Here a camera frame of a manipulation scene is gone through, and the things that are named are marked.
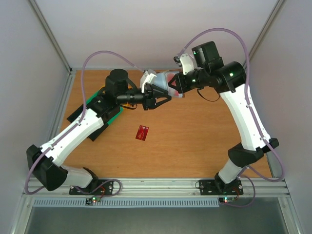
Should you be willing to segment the red VIP credit card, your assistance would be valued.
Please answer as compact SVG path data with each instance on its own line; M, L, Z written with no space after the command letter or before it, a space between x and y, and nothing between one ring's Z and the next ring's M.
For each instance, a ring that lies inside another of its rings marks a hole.
M140 125L136 134L136 139L145 141L148 131L149 127Z

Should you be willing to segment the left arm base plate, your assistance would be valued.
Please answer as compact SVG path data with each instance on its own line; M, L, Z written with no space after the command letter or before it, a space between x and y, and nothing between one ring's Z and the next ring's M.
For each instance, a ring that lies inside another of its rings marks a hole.
M112 195L114 182L111 179L99 179L94 186L86 188L75 187L69 189L69 195Z

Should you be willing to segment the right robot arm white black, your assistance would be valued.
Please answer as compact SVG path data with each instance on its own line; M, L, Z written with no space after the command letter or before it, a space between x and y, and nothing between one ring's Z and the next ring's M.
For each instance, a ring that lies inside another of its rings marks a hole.
M232 188L246 166L259 161L279 142L270 137L257 111L252 109L254 103L243 66L236 61L225 65L213 41L194 47L192 53L193 59L186 53L174 57L182 71L174 75L168 85L180 94L214 88L228 106L241 142L228 150L228 161L214 177L216 190L223 194Z

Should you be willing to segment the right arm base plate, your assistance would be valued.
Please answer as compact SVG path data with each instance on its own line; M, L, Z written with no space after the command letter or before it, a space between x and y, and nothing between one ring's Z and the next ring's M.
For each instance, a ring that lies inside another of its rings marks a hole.
M240 180L235 179L229 184L219 184L214 179L201 179L195 187L199 189L201 195L243 195L243 187Z

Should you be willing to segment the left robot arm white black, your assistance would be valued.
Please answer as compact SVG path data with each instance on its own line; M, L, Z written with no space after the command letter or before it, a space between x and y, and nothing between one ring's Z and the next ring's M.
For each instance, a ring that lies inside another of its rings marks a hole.
M48 191L67 185L79 187L85 194L95 193L100 186L95 173L85 167L66 166L64 161L86 138L95 140L121 108L131 109L141 104L144 110L151 110L170 101L172 97L164 82L164 73L149 69L143 73L140 86L136 87L127 71L112 70L105 86L72 113L68 127L40 147L31 145L27 149L30 173Z

